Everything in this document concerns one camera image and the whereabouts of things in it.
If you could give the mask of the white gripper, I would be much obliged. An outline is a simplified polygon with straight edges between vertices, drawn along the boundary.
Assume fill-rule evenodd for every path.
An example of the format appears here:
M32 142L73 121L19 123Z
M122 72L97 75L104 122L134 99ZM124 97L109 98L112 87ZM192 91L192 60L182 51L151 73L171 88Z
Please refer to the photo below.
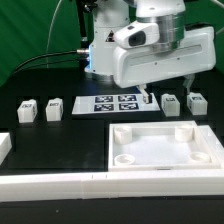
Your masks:
M190 93L193 73L211 70L216 63L212 26L185 31L179 46L172 50L155 49L159 37L156 23L137 21L114 34L114 81L121 88L139 85L145 103L151 103L147 83L186 75L183 85Z

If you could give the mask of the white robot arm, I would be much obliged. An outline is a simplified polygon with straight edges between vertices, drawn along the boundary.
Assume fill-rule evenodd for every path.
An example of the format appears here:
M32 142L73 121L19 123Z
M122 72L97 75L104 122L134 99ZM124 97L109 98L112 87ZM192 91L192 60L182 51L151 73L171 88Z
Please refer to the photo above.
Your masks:
M212 69L214 28L187 28L184 13L184 0L94 0L86 74L144 90Z

